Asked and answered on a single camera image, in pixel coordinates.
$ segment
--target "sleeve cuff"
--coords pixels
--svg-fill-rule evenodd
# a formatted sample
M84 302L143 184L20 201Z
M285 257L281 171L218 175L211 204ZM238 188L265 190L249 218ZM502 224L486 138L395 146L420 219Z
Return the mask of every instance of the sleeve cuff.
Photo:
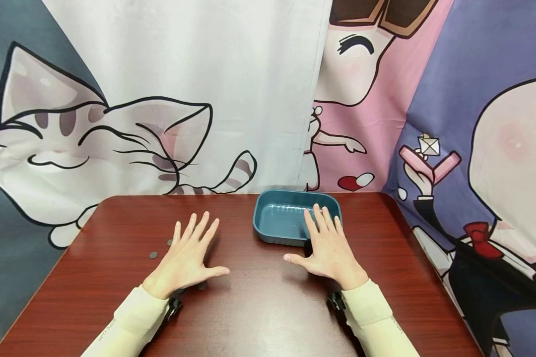
M360 327L389 319L393 315L379 286L371 280L358 288L342 292L342 296Z
M115 322L128 331L145 333L162 318L168 303L136 287L115 310Z

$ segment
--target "rectangular tray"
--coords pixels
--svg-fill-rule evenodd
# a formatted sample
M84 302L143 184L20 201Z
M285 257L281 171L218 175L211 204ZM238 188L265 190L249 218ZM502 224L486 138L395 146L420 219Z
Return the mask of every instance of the rectangular tray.
M300 191L269 189L258 196L254 207L253 225L260 239L267 243L304 247L309 241L303 210L314 217L313 206L326 206L332 216L341 221L339 203L332 196Z

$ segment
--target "cream sleeve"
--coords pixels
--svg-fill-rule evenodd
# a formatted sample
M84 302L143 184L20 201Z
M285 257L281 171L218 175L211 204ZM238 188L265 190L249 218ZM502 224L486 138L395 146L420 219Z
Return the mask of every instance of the cream sleeve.
M136 287L81 357L137 357L154 337L168 303L169 300L159 300Z
M419 357L376 283L369 280L342 295L347 307L347 324L366 356Z

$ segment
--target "red bow tie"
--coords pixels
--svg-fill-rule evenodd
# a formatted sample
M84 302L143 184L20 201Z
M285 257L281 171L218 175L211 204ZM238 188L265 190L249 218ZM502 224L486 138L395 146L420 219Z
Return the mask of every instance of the red bow tie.
M488 242L489 232L487 222L472 222L464 227L467 235L472 239L474 251L488 259L502 258L504 255Z

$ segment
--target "fabric backdrop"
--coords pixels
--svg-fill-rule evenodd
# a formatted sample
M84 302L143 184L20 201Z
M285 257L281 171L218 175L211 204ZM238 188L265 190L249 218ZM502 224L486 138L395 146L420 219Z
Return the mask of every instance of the fabric backdrop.
M536 356L536 0L0 1L0 338L103 199L267 188L388 193Z

